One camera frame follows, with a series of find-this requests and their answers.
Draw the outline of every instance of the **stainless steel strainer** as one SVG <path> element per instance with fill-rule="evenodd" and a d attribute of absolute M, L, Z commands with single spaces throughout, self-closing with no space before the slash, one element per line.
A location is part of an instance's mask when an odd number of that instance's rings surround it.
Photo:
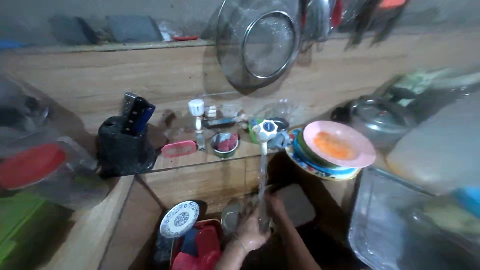
<path fill-rule="evenodd" d="M 217 58 L 227 79 L 242 88 L 279 78 L 297 55 L 295 7 L 283 0 L 226 0 L 217 25 Z"/>

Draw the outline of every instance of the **wet hand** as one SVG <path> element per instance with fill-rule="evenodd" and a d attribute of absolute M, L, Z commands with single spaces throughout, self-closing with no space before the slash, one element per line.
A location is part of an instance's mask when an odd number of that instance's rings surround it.
<path fill-rule="evenodd" d="M 240 241 L 246 252 L 259 249 L 271 234 L 270 230 L 265 233 L 260 231 L 258 212 L 259 209 L 256 208 L 252 213 L 244 216 L 235 230 L 237 241 Z"/>

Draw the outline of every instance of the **green container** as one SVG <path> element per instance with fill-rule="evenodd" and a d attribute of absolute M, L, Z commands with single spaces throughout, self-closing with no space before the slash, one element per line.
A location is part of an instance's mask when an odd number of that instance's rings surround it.
<path fill-rule="evenodd" d="M 71 213 L 26 192 L 0 198 L 0 270 L 36 267 Z"/>

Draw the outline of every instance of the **blue and white plate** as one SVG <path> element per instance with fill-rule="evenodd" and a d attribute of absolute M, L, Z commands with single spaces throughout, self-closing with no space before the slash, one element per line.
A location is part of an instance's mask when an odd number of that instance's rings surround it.
<path fill-rule="evenodd" d="M 167 212 L 160 223 L 160 234 L 165 238 L 184 235 L 195 225 L 200 208 L 196 202 L 184 201 Z"/>

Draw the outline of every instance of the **gray wall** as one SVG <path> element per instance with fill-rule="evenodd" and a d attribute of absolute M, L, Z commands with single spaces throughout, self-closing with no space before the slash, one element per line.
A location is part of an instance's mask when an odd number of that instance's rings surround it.
<path fill-rule="evenodd" d="M 200 34 L 221 0 L 2 0 L 0 39 L 57 44 L 48 19 L 56 14 L 80 16 L 94 26 L 105 26 L 105 16 L 150 15 L 182 27 L 188 35 Z M 411 0 L 404 25 L 480 24 L 480 0 Z"/>

